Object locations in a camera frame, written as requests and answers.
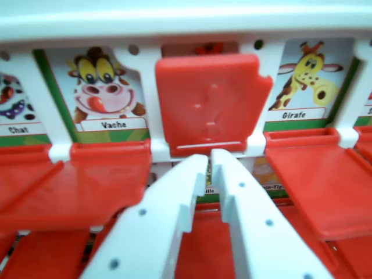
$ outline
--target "cow tongue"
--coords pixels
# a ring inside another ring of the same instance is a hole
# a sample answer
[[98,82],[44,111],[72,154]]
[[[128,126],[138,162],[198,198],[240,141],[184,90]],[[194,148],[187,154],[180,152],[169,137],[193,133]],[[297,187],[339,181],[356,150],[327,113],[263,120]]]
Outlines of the cow tongue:
[[100,97],[92,96],[88,99],[89,107],[95,112],[107,112]]

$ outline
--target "white label strip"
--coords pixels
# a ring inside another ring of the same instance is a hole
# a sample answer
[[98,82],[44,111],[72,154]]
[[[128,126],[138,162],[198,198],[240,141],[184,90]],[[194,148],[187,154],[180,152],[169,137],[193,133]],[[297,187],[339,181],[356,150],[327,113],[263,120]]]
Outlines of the white label strip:
[[272,190],[284,190],[284,187],[282,184],[263,184],[262,187],[266,191],[272,191]]
[[325,108],[271,110],[267,113],[266,121],[322,119],[325,113]]
[[206,195],[213,195],[213,194],[218,194],[219,190],[215,187],[207,187],[205,188],[205,194]]
[[143,117],[123,119],[98,119],[81,122],[83,131],[133,130],[147,128]]
[[0,135],[39,135],[45,134],[44,127],[39,123],[1,124]]
[[372,116],[372,105],[364,106],[360,116]]

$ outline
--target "cow eye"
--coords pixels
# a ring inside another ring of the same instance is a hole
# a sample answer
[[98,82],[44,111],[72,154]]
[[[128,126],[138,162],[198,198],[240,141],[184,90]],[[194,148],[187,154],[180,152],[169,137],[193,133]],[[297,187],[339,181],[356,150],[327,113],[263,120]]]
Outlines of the cow eye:
[[105,58],[99,58],[96,64],[99,78],[104,83],[112,83],[115,77],[114,67]]
[[310,65],[311,63],[312,63],[312,61],[313,61],[313,59],[312,58],[310,58],[308,61],[306,61],[306,64],[305,64],[305,66],[306,67],[308,67],[308,65]]
[[81,78],[86,83],[94,84],[97,81],[97,73],[95,71],[95,68],[88,59],[80,59],[77,64],[77,68],[79,70]]
[[312,63],[312,69],[314,69],[315,67],[316,67],[316,60],[314,60]]

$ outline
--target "yellow giraffe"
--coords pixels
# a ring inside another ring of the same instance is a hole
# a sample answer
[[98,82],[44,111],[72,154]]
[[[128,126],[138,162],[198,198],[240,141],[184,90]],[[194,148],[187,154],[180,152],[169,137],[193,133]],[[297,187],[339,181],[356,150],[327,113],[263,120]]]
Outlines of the yellow giraffe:
[[320,70],[323,71],[341,71],[343,67],[339,64],[325,64],[324,54],[317,53],[323,45],[319,42],[312,48],[307,42],[301,44],[303,56],[298,63],[289,63],[280,66],[278,74],[294,72],[284,85],[283,90],[277,96],[274,104],[269,110],[285,109],[296,94],[298,89],[305,90],[308,86],[313,88],[314,103],[319,106],[326,106],[336,97],[339,88],[337,85],[317,75]]

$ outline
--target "question mark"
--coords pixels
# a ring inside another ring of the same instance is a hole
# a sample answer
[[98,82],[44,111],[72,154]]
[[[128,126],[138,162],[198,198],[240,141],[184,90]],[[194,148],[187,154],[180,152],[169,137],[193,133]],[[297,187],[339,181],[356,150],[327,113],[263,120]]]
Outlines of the question mark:
[[234,106],[240,99],[239,90],[231,90],[231,85],[211,84],[202,94],[202,102],[197,102],[195,108],[199,110],[204,129],[201,136],[206,141],[213,141],[221,134],[219,120],[226,115],[226,110]]

